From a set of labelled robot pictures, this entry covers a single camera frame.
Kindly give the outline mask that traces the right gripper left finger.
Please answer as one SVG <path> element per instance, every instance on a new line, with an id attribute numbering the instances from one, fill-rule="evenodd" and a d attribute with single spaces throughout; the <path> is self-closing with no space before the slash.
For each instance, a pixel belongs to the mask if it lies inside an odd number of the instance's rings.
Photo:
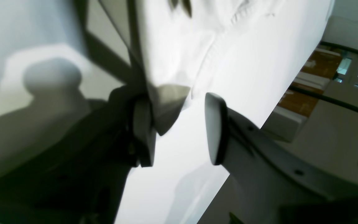
<path id="1" fill-rule="evenodd" d="M 0 177 L 0 224 L 113 224 L 128 174 L 152 167 L 147 94 L 126 87 L 49 149 Z"/>

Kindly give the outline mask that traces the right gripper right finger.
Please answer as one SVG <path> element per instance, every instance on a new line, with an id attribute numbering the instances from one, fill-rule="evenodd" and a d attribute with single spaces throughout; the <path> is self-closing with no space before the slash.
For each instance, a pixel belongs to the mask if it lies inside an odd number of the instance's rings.
<path id="1" fill-rule="evenodd" d="M 297 158 L 252 121 L 207 93 L 211 163 L 237 183 L 247 224 L 358 224 L 358 184 Z"/>

